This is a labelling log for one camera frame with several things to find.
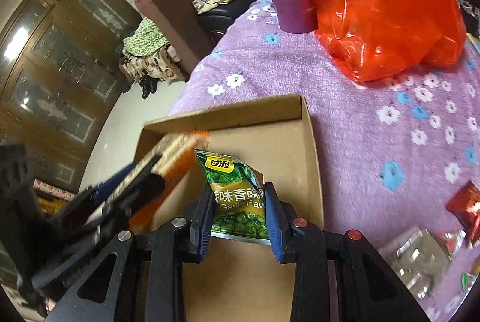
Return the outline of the green garlic pea snack packet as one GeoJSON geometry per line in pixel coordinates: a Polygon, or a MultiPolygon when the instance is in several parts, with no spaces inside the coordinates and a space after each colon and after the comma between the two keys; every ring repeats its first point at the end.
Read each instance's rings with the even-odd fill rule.
{"type": "Polygon", "coordinates": [[[269,245],[263,176],[233,156],[195,151],[216,207],[213,237],[269,245]]]}

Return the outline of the orange cracker package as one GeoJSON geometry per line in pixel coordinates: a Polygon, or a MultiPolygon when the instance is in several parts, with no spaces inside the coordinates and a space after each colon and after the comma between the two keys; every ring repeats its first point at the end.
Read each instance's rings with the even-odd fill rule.
{"type": "Polygon", "coordinates": [[[129,219],[128,226],[132,231],[143,233],[151,227],[155,212],[193,167],[195,150],[206,149],[209,142],[210,134],[205,130],[167,134],[137,163],[129,175],[139,173],[149,162],[153,162],[148,173],[160,176],[164,187],[154,187],[153,196],[129,219]]]}

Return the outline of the dark red snack packet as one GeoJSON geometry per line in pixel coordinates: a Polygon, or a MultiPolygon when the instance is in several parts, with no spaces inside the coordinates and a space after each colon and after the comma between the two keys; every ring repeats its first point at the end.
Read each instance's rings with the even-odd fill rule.
{"type": "Polygon", "coordinates": [[[467,182],[447,203],[446,208],[467,232],[472,247],[479,245],[479,189],[467,182]]]}

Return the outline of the purple floral tablecloth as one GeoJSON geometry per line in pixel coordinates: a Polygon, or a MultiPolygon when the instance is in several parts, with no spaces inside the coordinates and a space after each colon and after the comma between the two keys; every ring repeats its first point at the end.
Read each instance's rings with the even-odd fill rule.
{"type": "Polygon", "coordinates": [[[281,31],[272,0],[257,0],[193,70],[172,113],[286,94],[307,101],[329,230],[356,228],[382,246],[412,227],[461,228],[446,205],[479,180],[479,56],[470,44],[449,70],[357,84],[313,34],[281,31]]]}

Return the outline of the silver foil snack packet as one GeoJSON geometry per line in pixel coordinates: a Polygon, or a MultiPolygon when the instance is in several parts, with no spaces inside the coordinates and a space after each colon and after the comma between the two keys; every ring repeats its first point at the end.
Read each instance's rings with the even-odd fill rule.
{"type": "Polygon", "coordinates": [[[408,229],[378,250],[410,293],[422,300],[442,281],[452,258],[427,229],[408,229]]]}

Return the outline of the wooden glass door cabinet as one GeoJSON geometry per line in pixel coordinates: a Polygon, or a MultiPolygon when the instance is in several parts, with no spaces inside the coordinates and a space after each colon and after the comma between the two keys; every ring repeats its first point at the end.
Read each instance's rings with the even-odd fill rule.
{"type": "Polygon", "coordinates": [[[127,86],[126,0],[22,0],[1,30],[1,128],[26,145],[37,178],[75,193],[127,86]]]}

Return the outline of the green patterned cloth pile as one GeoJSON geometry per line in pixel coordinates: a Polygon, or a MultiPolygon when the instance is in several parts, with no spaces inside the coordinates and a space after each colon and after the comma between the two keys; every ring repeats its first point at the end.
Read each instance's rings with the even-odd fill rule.
{"type": "Polygon", "coordinates": [[[153,20],[144,17],[133,35],[123,40],[126,56],[146,57],[156,53],[169,41],[153,20]]]}

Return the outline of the red plastic bag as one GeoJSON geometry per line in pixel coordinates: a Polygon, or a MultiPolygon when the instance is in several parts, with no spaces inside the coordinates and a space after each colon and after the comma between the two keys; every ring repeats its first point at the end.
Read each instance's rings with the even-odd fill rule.
{"type": "Polygon", "coordinates": [[[459,59],[466,28],[457,0],[315,0],[316,37],[357,83],[459,59]]]}

